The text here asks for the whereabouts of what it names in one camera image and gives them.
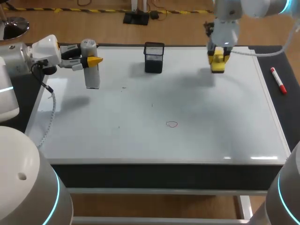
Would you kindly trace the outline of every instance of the wooden floor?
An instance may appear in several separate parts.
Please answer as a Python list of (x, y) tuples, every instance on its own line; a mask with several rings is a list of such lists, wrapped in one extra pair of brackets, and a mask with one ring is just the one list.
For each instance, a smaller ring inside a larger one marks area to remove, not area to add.
[[(86, 8), (130, 9), (130, 2), (93, 0)], [(211, 0), (156, 2), (169, 10), (212, 10)], [(10, 3), (15, 7), (77, 8), (76, 0), (11, 0)], [(124, 14), (121, 13), (7, 12), (7, 16), (22, 16), (30, 22), (29, 32), (14, 42), (33, 43), (55, 34), (61, 43), (79, 43), (84, 38), (92, 38), (98, 43), (143, 44), (153, 41), (167, 45), (205, 45), (207, 37), (203, 23), (214, 18), (209, 14), (168, 15), (163, 21), (150, 20), (148, 26), (138, 26), (123, 24)], [(292, 25), (293, 20), (284, 15), (264, 19), (243, 17), (239, 44), (283, 45)], [(300, 34), (295, 34), (286, 55), (300, 81)], [(232, 196), (72, 195), (72, 198), (76, 216), (237, 218)], [(251, 198), (254, 211), (263, 201), (264, 197)]]

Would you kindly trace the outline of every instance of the red ink scribble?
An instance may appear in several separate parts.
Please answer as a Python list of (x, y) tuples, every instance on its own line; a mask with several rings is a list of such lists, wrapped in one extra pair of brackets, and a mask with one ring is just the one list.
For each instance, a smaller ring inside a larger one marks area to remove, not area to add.
[(177, 127), (178, 123), (176, 121), (168, 121), (165, 123), (168, 127), (171, 127), (171, 128), (175, 128)]

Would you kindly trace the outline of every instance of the whiteboard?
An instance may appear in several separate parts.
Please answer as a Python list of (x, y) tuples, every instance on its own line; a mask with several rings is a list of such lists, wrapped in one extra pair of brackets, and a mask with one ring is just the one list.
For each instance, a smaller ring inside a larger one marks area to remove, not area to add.
[[(51, 164), (283, 165), (290, 151), (257, 58), (232, 54), (224, 74), (211, 74), (206, 52), (166, 47), (163, 72), (147, 74), (142, 47), (100, 47), (98, 90), (85, 88), (83, 71), (58, 68), (41, 151)], [(49, 96), (41, 89), (26, 130), (35, 143)]]

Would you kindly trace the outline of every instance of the red marker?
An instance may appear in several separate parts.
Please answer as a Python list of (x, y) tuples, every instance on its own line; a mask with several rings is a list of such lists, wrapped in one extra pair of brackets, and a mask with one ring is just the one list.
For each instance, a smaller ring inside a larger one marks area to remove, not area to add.
[(281, 82), (281, 79), (279, 78), (278, 73), (276, 72), (274, 67), (271, 68), (271, 72), (272, 72), (276, 82), (278, 83), (281, 92), (285, 95), (287, 93), (287, 91), (286, 91), (283, 83)]

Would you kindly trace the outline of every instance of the white cable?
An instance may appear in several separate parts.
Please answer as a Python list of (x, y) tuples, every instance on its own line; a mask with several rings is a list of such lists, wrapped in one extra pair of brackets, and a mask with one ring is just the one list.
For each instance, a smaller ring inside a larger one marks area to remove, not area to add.
[(299, 25), (300, 25), (300, 20), (298, 19), (298, 20), (296, 20), (295, 24), (293, 25), (293, 27), (292, 27), (292, 29), (291, 29), (291, 31), (289, 33), (289, 36), (287, 38), (287, 41), (285, 43), (285, 45), (278, 52), (265, 53), (265, 54), (245, 53), (245, 52), (236, 52), (236, 51), (231, 51), (231, 52), (235, 53), (235, 54), (249, 55), (249, 56), (256, 56), (256, 57), (267, 57), (267, 56), (279, 55), (279, 54), (283, 53), (288, 48), (289, 44), (292, 41), (292, 37), (293, 37), (294, 33), (298, 32)]
[(54, 117), (55, 117), (56, 97), (55, 97), (54, 92), (52, 92), (52, 94), (51, 94), (51, 96), (49, 98), (53, 99), (53, 109), (52, 109), (52, 112), (51, 112), (51, 118), (50, 118), (50, 122), (49, 122), (48, 128), (46, 130), (45, 135), (43, 136), (43, 138), (41, 139), (41, 141), (37, 145), (38, 148), (41, 147), (43, 145), (44, 141), (47, 139), (47, 136), (50, 133), (50, 130), (51, 130), (51, 127), (52, 127), (52, 124), (53, 124), (53, 121), (54, 121)]

